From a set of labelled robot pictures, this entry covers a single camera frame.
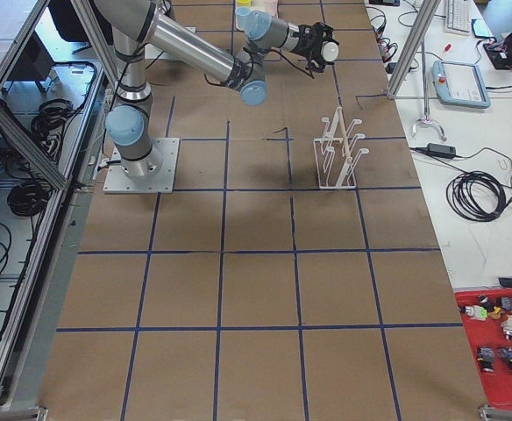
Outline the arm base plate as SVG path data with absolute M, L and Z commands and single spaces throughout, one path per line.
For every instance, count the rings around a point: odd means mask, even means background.
M 181 140 L 153 138 L 151 154 L 142 161 L 122 160 L 117 147 L 111 159 L 103 191 L 107 194 L 172 193 Z

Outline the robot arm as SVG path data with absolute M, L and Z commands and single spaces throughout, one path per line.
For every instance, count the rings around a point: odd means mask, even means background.
M 139 107 L 151 100 L 144 64 L 147 44 L 237 91 L 249 106 L 267 98 L 263 60 L 268 53 L 303 57 L 308 75 L 323 72 L 338 57 L 333 29 L 323 22 L 295 25 L 264 11 L 248 11 L 238 24 L 245 44 L 231 55 L 177 23 L 168 1 L 98 1 L 96 8 L 112 26 L 119 71 L 126 79 L 117 93 L 121 103 L 108 113 L 105 127 L 131 179 L 155 175 L 164 161 L 148 134 L 150 110 Z

